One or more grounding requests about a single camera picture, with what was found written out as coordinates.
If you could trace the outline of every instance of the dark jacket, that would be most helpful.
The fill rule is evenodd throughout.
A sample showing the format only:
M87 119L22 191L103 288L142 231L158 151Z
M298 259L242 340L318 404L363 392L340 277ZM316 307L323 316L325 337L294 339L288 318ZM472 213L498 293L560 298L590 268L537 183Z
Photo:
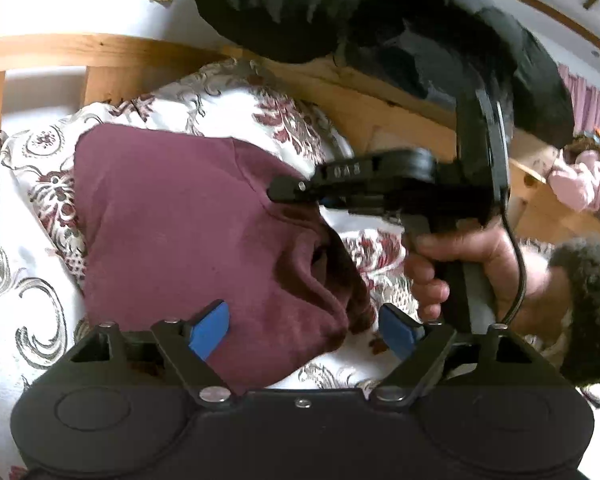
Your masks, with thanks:
M454 103L495 75L515 125L561 148L571 97L538 40L492 0L196 0L219 34L269 59L331 54L417 97Z

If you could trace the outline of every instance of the black cable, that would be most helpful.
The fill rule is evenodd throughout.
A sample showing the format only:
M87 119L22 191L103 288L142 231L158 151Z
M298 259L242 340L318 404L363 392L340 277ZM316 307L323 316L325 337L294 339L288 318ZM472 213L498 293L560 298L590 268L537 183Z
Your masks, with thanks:
M520 246L516 240L515 235L513 234L513 229L511 229L511 225L509 224L509 219L507 219L507 209L505 204L503 203L500 208L500 214L502 216L502 225L504 226L507 235L509 236L509 240L511 240L511 245L513 245L513 250L516 253L516 261L518 262L518 291L516 293L516 298L513 300L513 305L509 311L502 318L501 323L505 325L510 325L513 319L516 317L516 314L520 310L520 306L522 306L522 301L525 299L526 294L526 267L525 267L525 258L522 255L522 250L520 250Z

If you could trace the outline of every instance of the blue gripper pad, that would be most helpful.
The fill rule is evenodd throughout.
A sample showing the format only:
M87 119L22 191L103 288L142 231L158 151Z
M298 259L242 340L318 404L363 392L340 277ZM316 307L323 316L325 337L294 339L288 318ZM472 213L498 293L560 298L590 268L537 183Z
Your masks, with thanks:
M420 323L390 303L378 311L378 329L389 349L402 361L413 353L416 343L424 336Z
M214 301L202 316L197 322L191 321L193 326L189 335L189 348L206 361L229 330L229 305L222 300Z

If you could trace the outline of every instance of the white bedding with floral pattern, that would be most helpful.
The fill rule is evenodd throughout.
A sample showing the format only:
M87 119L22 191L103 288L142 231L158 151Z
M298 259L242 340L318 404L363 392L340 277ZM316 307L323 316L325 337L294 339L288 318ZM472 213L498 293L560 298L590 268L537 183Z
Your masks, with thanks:
M14 403L89 329L80 292L88 260L74 209L73 155L80 135L107 122L233 137L267 150L305 176L315 164L352 156L315 105L290 99L275 87L272 76L255 63L228 60L119 107L93 104L46 128L11 136L0 131L0 480L17 480L25 472L9 430ZM415 316L416 303L401 271L401 229L377 218L322 213L340 233L373 303L389 301ZM339 350L274 386L358 386L368 392L397 364L369 330L349 335Z

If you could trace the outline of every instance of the folded maroon sweatshirt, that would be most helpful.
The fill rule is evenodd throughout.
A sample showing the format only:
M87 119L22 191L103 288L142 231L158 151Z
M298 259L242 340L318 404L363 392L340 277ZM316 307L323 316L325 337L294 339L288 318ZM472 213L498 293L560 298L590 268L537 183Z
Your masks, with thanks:
M207 363L237 392L269 386L374 320L366 287L316 206L272 203L296 172L233 139L102 124L75 152L91 323L147 330L211 301L229 331Z

